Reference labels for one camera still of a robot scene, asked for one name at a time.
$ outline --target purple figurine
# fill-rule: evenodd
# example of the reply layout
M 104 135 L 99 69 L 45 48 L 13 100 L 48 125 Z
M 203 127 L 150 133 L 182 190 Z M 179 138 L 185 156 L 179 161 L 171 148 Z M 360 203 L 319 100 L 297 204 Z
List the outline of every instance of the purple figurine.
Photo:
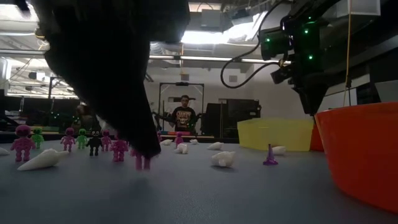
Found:
M 127 142 L 119 138 L 119 134 L 115 135 L 116 141 L 112 143 L 111 151 L 113 151 L 113 162 L 123 162 L 124 152 L 129 150 Z
M 61 139 L 61 144 L 63 144 L 63 150 L 66 151 L 68 148 L 68 151 L 72 151 L 72 143 L 76 144 L 75 138 L 73 137 L 73 128 L 67 128 L 65 130 L 65 135 Z
M 15 134 L 19 137 L 19 139 L 14 140 L 11 146 L 11 150 L 17 151 L 15 161 L 20 162 L 22 160 L 22 151 L 24 151 L 24 161 L 28 161 L 30 150 L 35 149 L 35 142 L 28 138 L 30 134 L 30 127 L 27 125 L 19 125 L 16 130 Z
M 175 142 L 175 148 L 177 148 L 177 146 L 181 143 L 184 142 L 184 140 L 182 139 L 182 133 L 181 132 L 177 132 L 177 137 L 174 140 Z
M 268 156 L 267 159 L 262 162 L 262 165 L 273 166 L 278 165 L 278 162 L 274 159 L 274 152 L 272 151 L 271 144 L 268 144 Z
M 112 140 L 109 137 L 109 130 L 104 130 L 102 132 L 103 137 L 101 138 L 102 142 L 102 150 L 101 151 L 108 151 L 109 145 L 112 145 Z
M 160 131 L 157 132 L 157 140 L 159 140 L 159 143 L 162 141 L 162 133 L 160 133 Z
M 142 159 L 143 156 L 137 152 L 135 149 L 131 149 L 130 156 L 136 157 L 136 170 L 142 170 Z M 150 159 L 144 158 L 144 169 L 150 169 Z

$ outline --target graphic t-shirt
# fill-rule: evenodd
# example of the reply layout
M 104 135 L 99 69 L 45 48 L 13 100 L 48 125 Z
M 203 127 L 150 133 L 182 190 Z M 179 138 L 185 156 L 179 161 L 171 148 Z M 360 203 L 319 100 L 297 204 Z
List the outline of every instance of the graphic t-shirt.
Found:
M 182 106 L 176 108 L 172 115 L 175 121 L 175 131 L 190 131 L 188 125 L 195 116 L 195 111 L 192 108 L 183 108 Z

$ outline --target yellow container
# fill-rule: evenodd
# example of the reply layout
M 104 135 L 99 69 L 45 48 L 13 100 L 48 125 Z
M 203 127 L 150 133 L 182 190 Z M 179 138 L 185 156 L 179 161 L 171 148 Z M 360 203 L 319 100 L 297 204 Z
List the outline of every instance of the yellow container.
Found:
M 268 150 L 268 144 L 288 151 L 309 151 L 313 121 L 305 119 L 250 119 L 238 122 L 239 145 Z

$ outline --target green toy figure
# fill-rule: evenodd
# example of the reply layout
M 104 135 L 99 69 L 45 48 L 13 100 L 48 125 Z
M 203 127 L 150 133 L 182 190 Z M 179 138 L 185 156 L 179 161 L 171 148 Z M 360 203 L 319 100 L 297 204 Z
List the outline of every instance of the green toy figure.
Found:
M 86 134 L 86 129 L 82 128 L 79 130 L 79 136 L 77 137 L 78 149 L 85 148 L 85 144 L 87 143 L 87 137 L 85 136 L 85 134 Z
M 42 142 L 44 142 L 44 138 L 42 135 L 42 129 L 41 128 L 35 128 L 33 129 L 33 135 L 31 137 L 31 139 L 33 140 L 33 142 L 35 142 L 36 145 L 36 149 L 40 149 L 40 145 L 42 144 Z

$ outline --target white shell-shaped object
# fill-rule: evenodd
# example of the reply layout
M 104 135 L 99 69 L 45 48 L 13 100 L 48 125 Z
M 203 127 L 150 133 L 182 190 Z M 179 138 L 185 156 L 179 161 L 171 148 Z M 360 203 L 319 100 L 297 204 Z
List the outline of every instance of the white shell-shaped object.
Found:
M 198 144 L 198 140 L 196 140 L 196 139 L 191 139 L 190 142 L 191 142 L 192 144 Z
M 216 142 L 207 147 L 208 150 L 221 150 L 224 143 Z
M 54 149 L 46 149 L 35 158 L 18 167 L 18 170 L 24 171 L 52 167 L 68 154 L 68 151 L 57 152 Z
M 161 141 L 160 144 L 164 145 L 164 146 L 169 146 L 172 143 L 172 141 L 173 140 L 171 140 L 171 139 L 166 139 L 166 140 Z
M 211 157 L 214 166 L 231 167 L 234 163 L 235 152 L 220 152 Z
M 0 147 L 0 156 L 8 156 L 10 154 L 9 151 Z
M 174 150 L 176 153 L 187 154 L 188 146 L 186 144 L 178 144 L 177 148 Z
M 275 156 L 283 156 L 286 152 L 285 146 L 276 146 L 272 148 L 272 152 Z

